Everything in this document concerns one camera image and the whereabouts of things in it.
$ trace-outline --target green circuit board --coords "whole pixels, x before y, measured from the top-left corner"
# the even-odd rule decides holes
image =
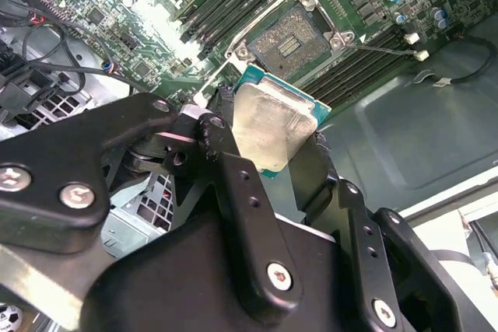
[[[83,22],[102,38],[113,51],[120,73],[135,79],[148,90],[171,98],[188,100],[211,74],[225,61],[224,52],[233,35],[275,0],[265,0],[217,40],[207,58],[199,58],[202,43],[184,43],[182,23],[189,12],[207,0],[44,0],[66,19]],[[415,26],[426,49],[435,51],[447,43],[445,33],[451,25],[468,28],[482,21],[496,10],[496,0],[319,0],[339,30],[351,30],[356,38],[367,44],[396,24],[401,14]],[[294,5],[289,0],[264,22],[252,30],[253,38]],[[440,28],[433,10],[443,9],[447,26]],[[103,56],[98,45],[86,42]],[[330,67],[341,64],[347,53],[336,59],[323,54],[307,62],[289,77],[300,86],[321,76]],[[229,65],[220,75],[235,83],[237,70]]]

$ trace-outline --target integrated circuit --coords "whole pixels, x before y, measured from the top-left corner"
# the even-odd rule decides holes
[[[352,0],[352,3],[355,5],[355,7],[360,7],[361,5],[365,4],[367,0]]]
[[[410,13],[412,13],[412,7],[410,6],[410,4],[405,4],[399,9],[399,12],[402,15],[409,15]]]
[[[150,73],[150,68],[145,62],[141,61],[137,66],[135,66],[135,72],[141,77],[145,77]]]
[[[376,23],[379,20],[379,15],[376,13],[372,13],[370,16],[366,17],[364,22],[367,26],[370,26]]]
[[[88,20],[95,25],[100,25],[103,19],[105,19],[105,15],[97,8],[92,9],[88,14]]]
[[[330,46],[301,4],[293,6],[260,33],[247,49],[272,74],[288,79],[330,51]]]
[[[372,5],[371,5],[370,3],[365,4],[363,7],[361,7],[360,9],[358,9],[358,13],[359,13],[362,17],[368,16],[368,15],[369,15],[369,14],[371,14],[373,11],[374,11],[374,7],[372,7]]]
[[[137,48],[138,44],[135,40],[135,38],[130,35],[129,33],[123,33],[119,39],[121,40],[121,42],[123,42],[123,44],[128,47],[128,49],[130,51],[133,51],[134,49]]]

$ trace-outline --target connector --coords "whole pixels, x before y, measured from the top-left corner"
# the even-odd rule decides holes
[[[406,43],[413,45],[420,40],[420,35],[418,33],[411,33],[405,35]]]
[[[208,100],[202,95],[202,92],[196,93],[194,95],[194,103],[198,105],[198,107],[206,108],[208,106]]]
[[[429,54],[429,51],[428,50],[423,50],[423,51],[418,51],[416,54],[414,54],[413,56],[415,56],[415,58],[422,62],[422,61],[425,61],[429,58],[430,54]]]
[[[484,258],[484,264],[486,265],[486,271],[488,272],[489,278],[493,283],[493,287],[498,289],[498,265],[494,261],[491,253],[484,252],[482,254],[482,258]]]

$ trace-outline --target gray metal panel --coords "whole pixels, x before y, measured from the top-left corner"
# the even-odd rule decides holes
[[[153,174],[147,184],[142,185],[142,190],[135,189],[138,196],[112,209],[102,228],[103,248],[116,258],[170,231],[174,210],[170,176]],[[134,193],[132,189],[128,188],[130,193]]]
[[[472,34],[498,44],[498,16]],[[486,59],[480,47],[454,43],[418,65],[450,77]],[[327,123],[341,176],[358,184],[367,206],[401,210],[498,163],[498,64],[477,81],[433,87],[397,77]]]
[[[274,179],[261,174],[260,176],[273,211],[276,214],[285,216],[292,222],[301,223],[305,214],[297,210],[289,167],[286,166]]]

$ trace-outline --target screw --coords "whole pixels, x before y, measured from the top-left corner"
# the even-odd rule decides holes
[[[0,190],[19,192],[31,184],[31,175],[20,167],[2,167],[0,169]]]
[[[72,209],[88,208],[95,201],[95,194],[82,184],[69,184],[62,188],[59,195],[62,204]]]
[[[354,194],[358,193],[358,188],[353,183],[347,182],[346,185],[348,186],[348,189],[353,192]]]
[[[396,214],[395,214],[395,213],[393,213],[393,212],[391,212],[391,211],[390,211],[390,212],[388,212],[388,215],[389,215],[389,218],[391,219],[391,221],[393,221],[394,223],[396,223],[397,225],[399,225],[400,220],[399,220],[399,218],[396,216]]]
[[[281,264],[272,263],[266,270],[273,286],[280,291],[288,291],[293,285],[290,273]]]
[[[218,128],[225,128],[225,124],[223,123],[223,121],[221,121],[220,118],[218,117],[211,117],[209,118],[209,121],[214,124],[216,127]]]
[[[390,328],[394,328],[396,325],[396,317],[388,304],[381,299],[375,299],[373,301],[373,310],[379,317],[382,323]]]
[[[337,38],[333,38],[331,41],[330,41],[330,45],[332,47],[332,50],[338,50],[339,48],[342,47],[342,43],[339,39]]]
[[[247,50],[247,48],[241,48],[237,51],[237,55],[239,56],[239,58],[246,58],[249,55],[249,51]]]
[[[170,107],[168,106],[168,103],[166,101],[156,100],[153,103],[153,106],[157,110],[160,110],[161,112],[164,112],[164,113],[168,113],[170,111]]]

